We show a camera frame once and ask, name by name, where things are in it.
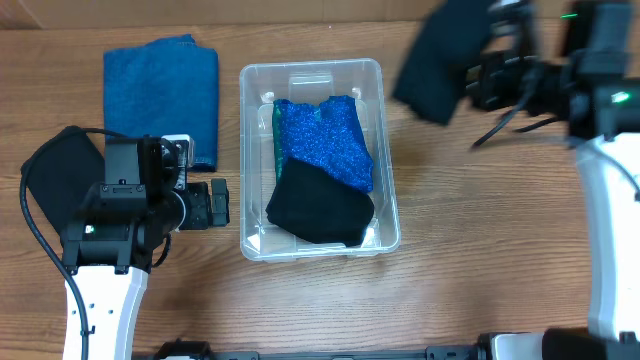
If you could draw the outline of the black cloth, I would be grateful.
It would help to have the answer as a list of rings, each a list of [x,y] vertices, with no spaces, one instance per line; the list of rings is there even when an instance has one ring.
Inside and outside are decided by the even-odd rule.
[[[55,231],[60,234],[95,183],[104,180],[104,158],[77,126],[68,126],[31,166],[27,187]]]
[[[392,96],[421,119],[446,126],[465,96],[466,72],[492,37],[493,0],[447,0],[424,25]]]
[[[362,244],[374,215],[371,198],[323,169],[290,159],[266,206],[270,223],[314,244]]]

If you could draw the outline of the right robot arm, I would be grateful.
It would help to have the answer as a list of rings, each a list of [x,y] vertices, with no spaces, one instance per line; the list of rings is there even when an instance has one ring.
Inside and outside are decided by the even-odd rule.
[[[534,7],[499,1],[494,34],[511,49],[485,55],[468,75],[476,108],[519,111],[538,126],[563,122],[587,213],[591,296],[585,328],[484,335],[482,359],[635,359],[639,355],[639,82],[627,76],[627,1],[576,1],[564,20],[563,63],[541,58]]]

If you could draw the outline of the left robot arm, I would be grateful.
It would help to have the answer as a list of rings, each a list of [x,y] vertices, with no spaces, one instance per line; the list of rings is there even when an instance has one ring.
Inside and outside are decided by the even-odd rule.
[[[112,138],[105,175],[61,233],[67,289],[66,359],[129,359],[151,270],[178,231],[229,222],[225,180],[190,183],[186,135]]]

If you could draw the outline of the clear plastic container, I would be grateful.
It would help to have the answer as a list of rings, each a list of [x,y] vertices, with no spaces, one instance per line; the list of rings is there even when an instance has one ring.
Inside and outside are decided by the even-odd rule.
[[[240,85],[240,247],[252,261],[287,262],[323,256],[363,257],[394,251],[401,242],[383,74],[371,58],[246,66]],[[318,105],[331,96],[354,98],[372,156],[375,213],[359,247],[306,242],[267,219],[276,186],[272,111],[277,99]]]

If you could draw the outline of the folded blue denim cloth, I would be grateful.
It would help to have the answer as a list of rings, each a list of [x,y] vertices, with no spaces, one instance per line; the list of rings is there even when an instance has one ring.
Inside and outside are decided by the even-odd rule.
[[[186,134],[197,171],[218,168],[219,56],[190,34],[103,55],[104,128],[131,137]]]

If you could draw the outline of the blue sequin garment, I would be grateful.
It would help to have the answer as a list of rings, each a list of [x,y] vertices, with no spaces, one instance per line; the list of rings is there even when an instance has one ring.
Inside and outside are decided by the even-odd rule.
[[[273,103],[272,129],[277,176],[293,158],[319,167],[363,193],[373,191],[374,162],[354,98],[331,96],[319,105],[277,99]]]

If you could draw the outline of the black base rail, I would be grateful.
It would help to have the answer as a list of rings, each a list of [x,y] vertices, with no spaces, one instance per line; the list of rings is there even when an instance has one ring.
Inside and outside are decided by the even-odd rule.
[[[298,352],[264,354],[257,351],[215,352],[208,342],[164,343],[154,354],[134,354],[132,360],[487,360],[491,356],[478,345],[428,346],[424,350],[356,352]]]

